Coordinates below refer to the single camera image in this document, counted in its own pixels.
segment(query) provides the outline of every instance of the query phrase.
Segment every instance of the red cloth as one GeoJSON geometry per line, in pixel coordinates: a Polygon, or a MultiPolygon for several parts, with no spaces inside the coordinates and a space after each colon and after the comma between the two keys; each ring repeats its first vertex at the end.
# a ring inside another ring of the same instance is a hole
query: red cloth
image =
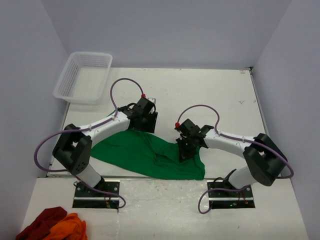
{"type": "Polygon", "coordinates": [[[50,228],[67,216],[67,212],[60,206],[46,208],[42,213],[20,232],[15,240],[40,240],[50,233],[50,228]]]}

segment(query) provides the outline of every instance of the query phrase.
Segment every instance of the white surface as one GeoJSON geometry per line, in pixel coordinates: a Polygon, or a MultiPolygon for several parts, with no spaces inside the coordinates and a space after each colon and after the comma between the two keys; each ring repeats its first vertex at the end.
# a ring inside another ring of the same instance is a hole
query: white surface
{"type": "MultiPolygon", "coordinates": [[[[307,240],[307,233],[291,182],[252,187],[256,208],[216,209],[198,213],[197,203],[207,188],[195,180],[121,180],[126,207],[72,208],[74,178],[39,178],[22,226],[45,209],[61,206],[78,213],[87,224],[90,240],[307,240]]],[[[208,207],[205,197],[202,209],[208,207]]]]}
{"type": "MultiPolygon", "coordinates": [[[[161,69],[161,68],[111,68],[100,105],[70,104],[65,126],[91,124],[114,109],[109,92],[119,78],[131,78],[140,83],[147,97],[156,98],[158,118],[155,135],[175,143],[179,133],[174,130],[179,114],[195,104],[207,104],[220,114],[218,129],[240,136],[256,136],[264,132],[250,73],[247,70],[215,69],[161,69]]],[[[141,96],[134,83],[121,81],[114,87],[114,99],[121,107],[137,102],[141,96]]],[[[193,108],[181,118],[190,118],[196,125],[214,125],[217,116],[204,107],[193,108]]],[[[205,177],[226,176],[231,170],[246,166],[239,156],[218,149],[201,149],[200,158],[205,165],[205,177]]],[[[102,176],[143,177],[117,166],[90,158],[90,164],[102,176]]],[[[63,169],[54,160],[51,169],[63,169]]],[[[67,172],[54,173],[55,176],[67,172]]]]}
{"type": "Polygon", "coordinates": [[[311,240],[320,239],[319,9],[319,0],[293,0],[253,69],[270,136],[295,169],[292,185],[311,240]]]}
{"type": "MultiPolygon", "coordinates": [[[[68,59],[40,0],[0,0],[0,239],[19,233],[37,177],[36,146],[60,130],[66,102],[52,91],[68,59]]],[[[55,141],[39,152],[48,166],[55,141]]]]}
{"type": "Polygon", "coordinates": [[[42,0],[67,53],[114,67],[254,66],[291,0],[42,0]]]}
{"type": "Polygon", "coordinates": [[[72,53],[58,79],[53,95],[74,104],[99,104],[112,62],[110,54],[72,53]]]}

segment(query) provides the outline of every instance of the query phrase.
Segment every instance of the orange cloth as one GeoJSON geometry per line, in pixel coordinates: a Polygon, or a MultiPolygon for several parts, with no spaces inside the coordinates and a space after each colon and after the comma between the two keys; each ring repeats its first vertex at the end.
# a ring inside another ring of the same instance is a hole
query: orange cloth
{"type": "Polygon", "coordinates": [[[50,228],[50,234],[43,240],[88,240],[86,221],[81,221],[78,214],[70,213],[50,228]]]}

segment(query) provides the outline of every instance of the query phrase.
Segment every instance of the white table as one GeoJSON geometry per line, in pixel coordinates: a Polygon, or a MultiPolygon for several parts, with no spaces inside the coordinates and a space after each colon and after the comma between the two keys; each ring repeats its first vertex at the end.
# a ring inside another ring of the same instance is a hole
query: white table
{"type": "MultiPolygon", "coordinates": [[[[115,80],[125,77],[138,81],[147,97],[156,98],[155,135],[168,142],[175,143],[179,137],[174,127],[180,113],[195,104],[216,108],[221,116],[219,129],[222,131],[242,136],[265,132],[248,70],[111,68],[101,105],[70,104],[64,126],[90,124],[111,113],[114,107],[109,89],[115,80]]],[[[140,96],[139,88],[132,82],[121,81],[114,87],[114,98],[119,107],[137,102],[140,96]]],[[[215,113],[204,107],[189,110],[181,120],[186,118],[199,127],[213,126],[217,120],[215,113]]],[[[200,158],[205,165],[206,178],[226,176],[232,169],[246,165],[241,157],[217,149],[201,149],[200,158]]],[[[104,177],[144,177],[93,157],[90,164],[104,177]]],[[[51,169],[63,169],[63,166],[54,159],[51,169]]]]}
{"type": "MultiPolygon", "coordinates": [[[[209,104],[221,114],[220,129],[239,135],[264,132],[253,85],[248,71],[195,69],[137,69],[112,68],[107,89],[118,78],[139,81],[148,97],[157,99],[159,112],[156,135],[174,142],[178,133],[173,129],[180,112],[194,104],[209,104]]],[[[130,82],[119,83],[115,90],[119,106],[138,100],[140,93],[130,82]]],[[[65,125],[89,124],[112,111],[108,92],[102,105],[71,104],[65,125]]],[[[199,126],[213,125],[217,119],[205,108],[190,110],[185,118],[199,126]]],[[[200,158],[205,164],[206,177],[225,176],[245,161],[232,154],[202,149],[200,158]]],[[[307,240],[306,229],[288,179],[277,180],[271,187],[252,186],[256,208],[215,209],[206,215],[198,213],[200,195],[207,189],[206,181],[157,180],[135,178],[141,175],[121,168],[90,160],[104,176],[120,176],[120,194],[127,205],[119,213],[113,209],[72,208],[74,178],[63,174],[39,178],[36,181],[22,228],[45,208],[63,207],[76,212],[87,223],[90,240],[307,240]]],[[[53,169],[61,166],[54,161],[53,169]]],[[[202,209],[208,207],[205,197],[202,209]]]]}

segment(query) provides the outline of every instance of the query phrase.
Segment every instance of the green fabric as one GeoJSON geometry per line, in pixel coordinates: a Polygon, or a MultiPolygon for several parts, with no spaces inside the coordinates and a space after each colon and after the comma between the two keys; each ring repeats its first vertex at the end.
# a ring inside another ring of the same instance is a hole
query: green fabric
{"type": "Polygon", "coordinates": [[[147,132],[118,132],[95,145],[91,156],[156,179],[203,180],[205,176],[199,149],[193,159],[179,162],[176,143],[166,142],[147,132]]]}

